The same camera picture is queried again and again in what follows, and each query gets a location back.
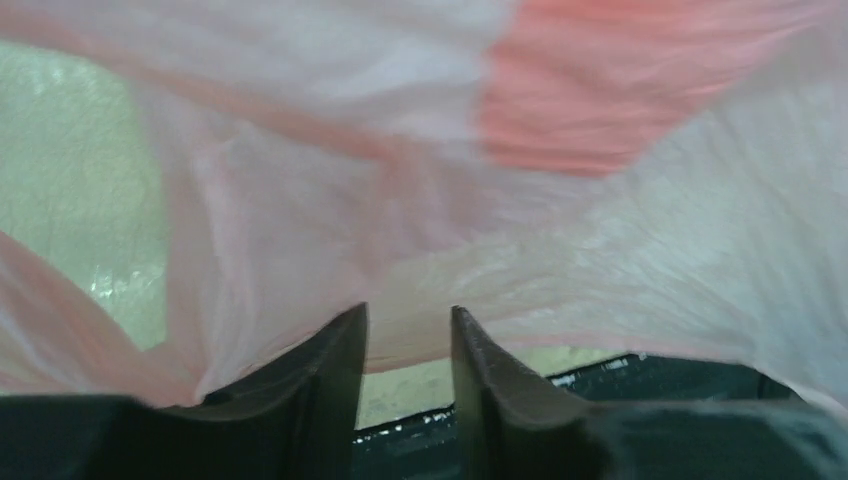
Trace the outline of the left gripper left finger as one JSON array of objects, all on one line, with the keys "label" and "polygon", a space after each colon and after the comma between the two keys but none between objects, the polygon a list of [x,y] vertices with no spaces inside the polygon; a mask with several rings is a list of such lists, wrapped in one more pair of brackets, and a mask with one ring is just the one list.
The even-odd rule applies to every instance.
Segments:
[{"label": "left gripper left finger", "polygon": [[360,303],[197,407],[164,437],[155,479],[347,479],[368,338]]}]

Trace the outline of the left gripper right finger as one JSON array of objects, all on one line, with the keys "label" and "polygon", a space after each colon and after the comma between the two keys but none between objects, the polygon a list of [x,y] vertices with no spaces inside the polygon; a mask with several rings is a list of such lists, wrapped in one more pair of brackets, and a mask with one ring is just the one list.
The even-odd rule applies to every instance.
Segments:
[{"label": "left gripper right finger", "polygon": [[464,307],[451,310],[451,371],[462,471],[469,479],[603,479],[613,465],[592,432],[596,406],[499,346]]}]

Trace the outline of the pink plastic bag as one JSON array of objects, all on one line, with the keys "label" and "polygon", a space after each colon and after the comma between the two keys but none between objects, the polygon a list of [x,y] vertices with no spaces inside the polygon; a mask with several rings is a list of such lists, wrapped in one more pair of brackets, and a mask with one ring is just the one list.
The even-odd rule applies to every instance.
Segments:
[{"label": "pink plastic bag", "polygon": [[843,1],[5,1],[133,84],[171,226],[141,350],[1,239],[1,388],[194,405],[366,301],[753,367],[847,410]]}]

